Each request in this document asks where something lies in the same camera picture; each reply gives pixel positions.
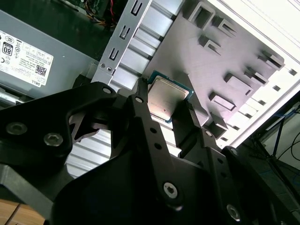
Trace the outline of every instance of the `screw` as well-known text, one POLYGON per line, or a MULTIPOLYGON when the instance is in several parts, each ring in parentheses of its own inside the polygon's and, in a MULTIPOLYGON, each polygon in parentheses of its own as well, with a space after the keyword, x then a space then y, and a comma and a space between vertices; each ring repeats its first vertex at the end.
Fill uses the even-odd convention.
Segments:
POLYGON ((240 214, 238 212, 238 210, 231 204, 227 205, 227 212, 229 213, 229 215, 236 221, 239 222, 240 221, 240 214))
POLYGON ((234 148, 231 148, 230 151, 232 151, 234 155, 238 155, 238 152, 234 148))
POLYGON ((140 98, 140 97, 135 97, 136 101, 139 102, 139 103, 142 103, 143 100, 140 98))
POLYGON ((23 123, 12 122, 6 126, 6 131, 11 135, 22 135, 27 132, 27 127, 23 123))
POLYGON ((108 88, 103 88, 103 91, 104 91, 105 93, 107 93, 107 94, 111 94, 111 93, 112 93, 112 91, 109 90, 108 88))
POLYGON ((178 192, 176 187, 173 184, 166 182, 164 184, 164 191, 167 194, 167 196, 169 196, 169 198, 172 199, 177 198, 178 192))
POLYGON ((208 130, 206 130, 205 133, 207 134, 207 136, 212 137, 211 132, 209 132, 208 130))
POLYGON ((58 147, 62 144, 63 138, 57 133, 48 133, 44 136, 44 142, 48 146, 58 147))

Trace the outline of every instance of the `regulatory label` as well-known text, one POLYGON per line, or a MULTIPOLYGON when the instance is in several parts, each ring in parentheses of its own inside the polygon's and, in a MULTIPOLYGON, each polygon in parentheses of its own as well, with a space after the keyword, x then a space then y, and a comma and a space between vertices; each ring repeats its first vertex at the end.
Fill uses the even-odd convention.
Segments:
POLYGON ((52 61, 53 56, 0 30, 0 71, 41 87, 52 61))

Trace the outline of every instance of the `black cable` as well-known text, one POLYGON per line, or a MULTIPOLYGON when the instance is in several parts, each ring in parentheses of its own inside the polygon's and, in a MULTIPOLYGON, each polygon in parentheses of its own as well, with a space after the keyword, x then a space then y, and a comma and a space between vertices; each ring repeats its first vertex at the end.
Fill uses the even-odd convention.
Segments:
POLYGON ((292 144, 290 147, 288 147, 286 150, 284 150, 281 155, 277 158, 277 160, 279 160, 292 146, 294 146, 295 144, 298 144, 300 141, 295 142, 294 144, 292 144))
POLYGON ((274 150, 273 150, 272 156, 276 156, 278 145, 279 145, 279 140, 280 140, 280 137, 281 137, 281 132, 282 132, 282 128, 283 128, 284 124, 285 124, 285 118, 283 118, 280 121, 280 126, 279 126, 279 130, 278 130, 278 134, 277 134, 277 138, 276 138, 276 142, 275 142, 275 146, 274 146, 274 150))
POLYGON ((292 154, 292 157, 294 158, 294 159, 296 159, 297 161, 300 161, 300 159, 298 159, 298 158, 296 158, 295 156, 294 156, 294 153, 293 153, 293 145, 294 145, 294 143, 295 143, 295 141, 296 141, 296 139, 297 139, 297 137, 300 135, 300 132, 295 136, 295 138, 294 138, 294 140, 293 140, 293 142, 292 142, 292 146, 291 146, 291 154, 292 154))

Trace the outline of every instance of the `barcode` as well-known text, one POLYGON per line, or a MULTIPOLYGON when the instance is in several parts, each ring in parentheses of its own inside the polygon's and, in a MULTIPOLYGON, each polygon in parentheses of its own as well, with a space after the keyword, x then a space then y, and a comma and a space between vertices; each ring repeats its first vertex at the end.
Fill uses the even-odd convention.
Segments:
POLYGON ((36 73, 37 74, 39 74, 41 76, 45 76, 46 75, 46 71, 47 71, 46 68, 37 65, 37 67, 36 67, 36 73))

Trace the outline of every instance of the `slot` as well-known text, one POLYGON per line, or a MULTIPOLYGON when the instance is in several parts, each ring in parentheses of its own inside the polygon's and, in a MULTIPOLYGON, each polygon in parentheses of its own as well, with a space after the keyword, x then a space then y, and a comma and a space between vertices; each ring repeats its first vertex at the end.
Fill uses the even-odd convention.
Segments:
POLYGON ((280 91, 280 87, 278 87, 277 85, 275 85, 274 87, 273 87, 273 89, 275 90, 275 91, 280 91))
POLYGON ((213 20, 213 25, 227 36, 231 38, 235 37, 236 31, 234 30, 233 25, 226 19, 216 16, 213 20))
POLYGON ((109 55, 109 59, 112 60, 112 61, 115 61, 118 53, 119 53, 119 50, 116 50, 115 48, 113 48, 110 55, 109 55))
POLYGON ((129 33, 129 31, 130 31, 130 28, 126 29, 126 26, 124 25, 124 27, 123 27, 123 29, 122 29, 119 37, 121 39, 125 40, 126 37, 127 37, 127 35, 128 35, 128 33, 129 33))
POLYGON ((202 45, 202 47, 205 50, 208 50, 210 52, 216 53, 218 55, 221 55, 221 46, 219 46, 217 43, 213 42, 212 40, 210 40, 208 37, 202 35, 199 38, 199 44, 202 45))
POLYGON ((262 101, 262 100, 259 100, 258 103, 261 104, 261 105, 265 105, 265 104, 266 104, 266 103, 265 103, 264 101, 262 101))
POLYGON ((133 7, 131 9, 131 14, 134 16, 137 16, 141 7, 142 7, 142 3, 139 3, 139 1, 135 1, 135 3, 133 4, 133 7))
POLYGON ((295 76, 297 74, 297 72, 295 70, 293 70, 293 69, 290 69, 289 73, 292 74, 293 76, 295 76))
POLYGON ((228 141, 228 139, 227 139, 227 138, 224 138, 224 137, 221 137, 221 140, 223 140, 223 141, 225 141, 225 142, 228 141))
POLYGON ((231 27, 229 27, 228 25, 226 25, 225 23, 222 26, 225 30, 230 31, 230 32, 235 32, 234 29, 232 29, 231 27))

